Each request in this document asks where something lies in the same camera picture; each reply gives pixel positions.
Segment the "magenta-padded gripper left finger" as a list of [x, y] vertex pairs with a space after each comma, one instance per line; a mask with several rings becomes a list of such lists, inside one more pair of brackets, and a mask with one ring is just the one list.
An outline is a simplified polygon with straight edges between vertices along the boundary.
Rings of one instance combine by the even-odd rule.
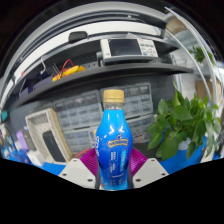
[[94, 149], [80, 159], [73, 158], [59, 176], [84, 188], [98, 188], [98, 160]]

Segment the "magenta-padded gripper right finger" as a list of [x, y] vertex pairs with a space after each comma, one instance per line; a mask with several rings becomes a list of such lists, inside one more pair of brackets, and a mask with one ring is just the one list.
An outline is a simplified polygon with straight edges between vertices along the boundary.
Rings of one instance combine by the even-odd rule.
[[156, 158], [147, 158], [137, 149], [132, 149], [128, 171], [130, 189], [141, 188], [166, 176], [168, 172]]

